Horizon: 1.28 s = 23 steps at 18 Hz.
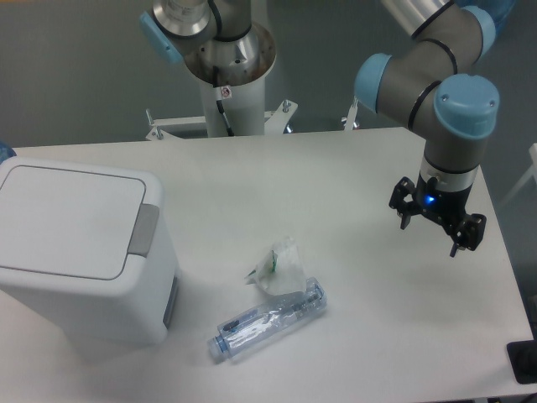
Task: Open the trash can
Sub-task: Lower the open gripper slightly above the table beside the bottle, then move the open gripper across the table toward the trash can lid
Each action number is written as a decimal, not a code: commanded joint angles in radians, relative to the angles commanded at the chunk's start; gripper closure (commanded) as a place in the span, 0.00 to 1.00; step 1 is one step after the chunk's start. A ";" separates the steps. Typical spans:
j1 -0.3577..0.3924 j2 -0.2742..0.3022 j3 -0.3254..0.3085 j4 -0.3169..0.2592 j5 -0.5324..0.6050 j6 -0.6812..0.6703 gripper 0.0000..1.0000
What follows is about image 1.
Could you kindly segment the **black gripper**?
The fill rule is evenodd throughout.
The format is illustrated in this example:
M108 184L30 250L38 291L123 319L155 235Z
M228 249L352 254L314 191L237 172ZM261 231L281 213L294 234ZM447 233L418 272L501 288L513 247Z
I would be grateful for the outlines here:
M452 240L450 256L455 257L458 250L474 251L487 225L485 215L467 213L472 186L472 170L464 173L421 170L416 185L406 176L395 185L388 206L400 217L401 229L406 229L416 215L440 225Z

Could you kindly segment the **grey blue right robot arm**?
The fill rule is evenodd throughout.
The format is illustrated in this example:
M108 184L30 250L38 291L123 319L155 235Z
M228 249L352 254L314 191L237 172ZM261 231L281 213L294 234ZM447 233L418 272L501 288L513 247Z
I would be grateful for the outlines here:
M498 89L468 71L496 39L492 16L453 1L385 1L384 7L414 40L399 58L370 56L354 91L372 112L391 118L425 140L420 176L394 190L390 207L406 227L414 215L446 230L483 224L465 211L477 168L493 132Z

